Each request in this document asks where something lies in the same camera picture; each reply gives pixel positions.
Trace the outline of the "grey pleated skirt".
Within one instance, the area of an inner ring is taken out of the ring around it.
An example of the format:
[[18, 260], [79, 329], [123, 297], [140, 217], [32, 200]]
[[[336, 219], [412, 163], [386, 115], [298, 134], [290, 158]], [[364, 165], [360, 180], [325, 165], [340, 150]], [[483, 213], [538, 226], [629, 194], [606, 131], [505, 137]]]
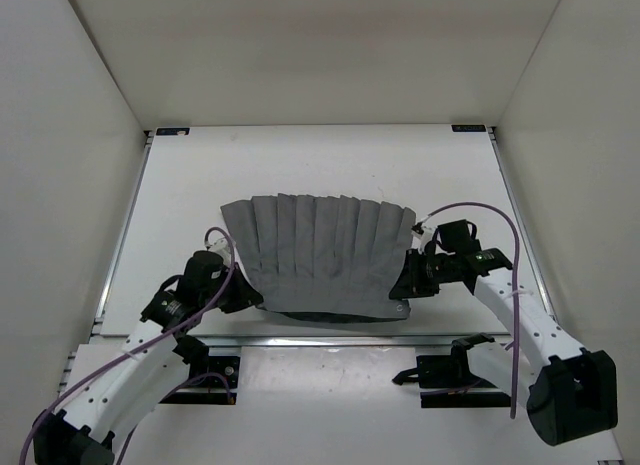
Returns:
[[260, 309], [324, 323], [409, 318], [389, 294], [411, 248], [415, 212], [341, 195], [254, 196], [221, 208]]

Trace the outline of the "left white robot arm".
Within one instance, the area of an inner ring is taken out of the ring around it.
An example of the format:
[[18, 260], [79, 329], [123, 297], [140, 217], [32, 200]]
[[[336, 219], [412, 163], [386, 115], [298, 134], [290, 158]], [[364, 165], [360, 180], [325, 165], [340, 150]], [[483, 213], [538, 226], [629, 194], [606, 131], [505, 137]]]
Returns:
[[214, 309], [262, 301], [227, 246], [196, 251], [143, 309], [121, 351], [34, 421], [24, 449], [38, 464], [112, 464], [115, 450], [166, 397], [211, 377], [209, 348], [191, 335]]

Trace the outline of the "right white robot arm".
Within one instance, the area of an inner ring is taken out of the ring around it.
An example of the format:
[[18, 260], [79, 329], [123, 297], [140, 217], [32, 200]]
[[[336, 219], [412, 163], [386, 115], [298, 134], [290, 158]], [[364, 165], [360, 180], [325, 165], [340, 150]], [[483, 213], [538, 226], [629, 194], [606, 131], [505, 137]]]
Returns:
[[617, 374], [603, 350], [592, 352], [567, 333], [517, 282], [515, 265], [497, 248], [482, 248], [467, 220], [412, 231], [420, 244], [405, 257], [393, 298], [426, 298], [443, 284], [461, 283], [512, 336], [509, 346], [486, 333], [454, 340], [439, 359], [418, 359], [397, 385], [426, 394], [462, 393], [486, 382], [523, 407], [537, 435], [556, 446], [618, 424]]

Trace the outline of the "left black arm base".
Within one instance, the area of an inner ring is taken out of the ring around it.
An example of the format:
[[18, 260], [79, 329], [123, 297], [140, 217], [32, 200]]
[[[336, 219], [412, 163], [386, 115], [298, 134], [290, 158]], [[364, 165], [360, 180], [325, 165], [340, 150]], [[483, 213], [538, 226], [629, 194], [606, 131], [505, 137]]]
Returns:
[[184, 336], [174, 351], [189, 367], [187, 379], [161, 400], [161, 404], [233, 406], [237, 402], [241, 357], [211, 355], [200, 340]]

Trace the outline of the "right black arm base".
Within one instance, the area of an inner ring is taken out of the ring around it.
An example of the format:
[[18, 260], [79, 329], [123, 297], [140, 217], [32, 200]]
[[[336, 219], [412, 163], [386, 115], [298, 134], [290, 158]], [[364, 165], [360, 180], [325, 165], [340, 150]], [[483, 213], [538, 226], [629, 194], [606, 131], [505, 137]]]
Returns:
[[417, 384], [422, 409], [509, 407], [507, 394], [471, 372], [469, 352], [479, 351], [481, 345], [497, 342], [485, 333], [455, 339], [448, 355], [418, 355], [416, 366], [400, 371], [392, 383]]

